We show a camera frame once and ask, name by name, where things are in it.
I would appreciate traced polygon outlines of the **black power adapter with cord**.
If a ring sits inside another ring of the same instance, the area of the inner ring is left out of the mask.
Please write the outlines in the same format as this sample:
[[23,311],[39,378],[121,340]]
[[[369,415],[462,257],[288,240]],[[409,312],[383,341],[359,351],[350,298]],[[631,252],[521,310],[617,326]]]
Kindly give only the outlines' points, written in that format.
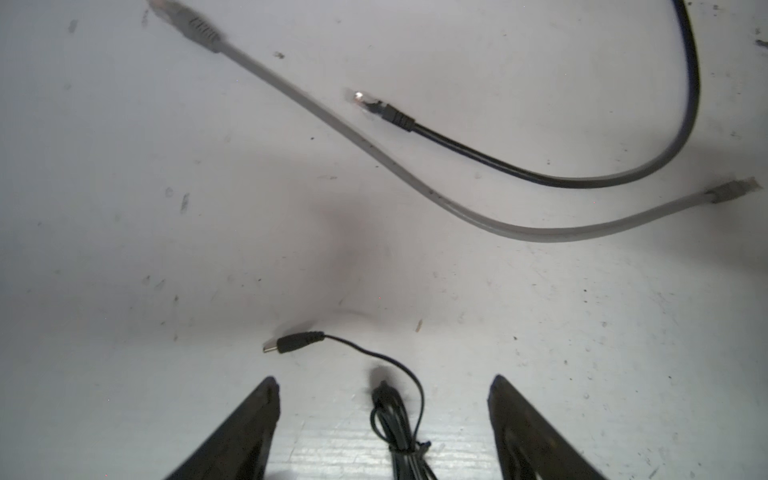
[[399,391],[382,380],[371,393],[372,410],[369,423],[374,434],[386,443],[391,457],[392,475],[396,480],[435,480],[436,474],[426,460],[431,447],[429,441],[421,442],[418,432],[425,411],[425,393],[418,377],[400,361],[361,347],[360,345],[321,331],[305,331],[288,334],[266,344],[262,351],[267,354],[286,354],[325,340],[334,341],[368,357],[383,361],[404,373],[415,384],[420,404],[418,417],[411,426],[410,417]]

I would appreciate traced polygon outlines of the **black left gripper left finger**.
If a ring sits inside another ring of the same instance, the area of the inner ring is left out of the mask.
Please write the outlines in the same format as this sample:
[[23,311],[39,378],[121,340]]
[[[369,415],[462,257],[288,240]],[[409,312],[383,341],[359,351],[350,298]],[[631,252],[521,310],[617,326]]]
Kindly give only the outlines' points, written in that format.
[[279,417],[279,385],[267,377],[168,477],[262,480]]

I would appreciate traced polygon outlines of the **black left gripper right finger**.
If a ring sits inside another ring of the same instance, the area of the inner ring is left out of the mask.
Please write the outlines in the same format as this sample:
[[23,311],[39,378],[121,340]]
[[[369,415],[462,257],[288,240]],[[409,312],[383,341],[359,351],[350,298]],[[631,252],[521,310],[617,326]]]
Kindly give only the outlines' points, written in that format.
[[490,386],[488,408],[504,479],[603,477],[501,375]]

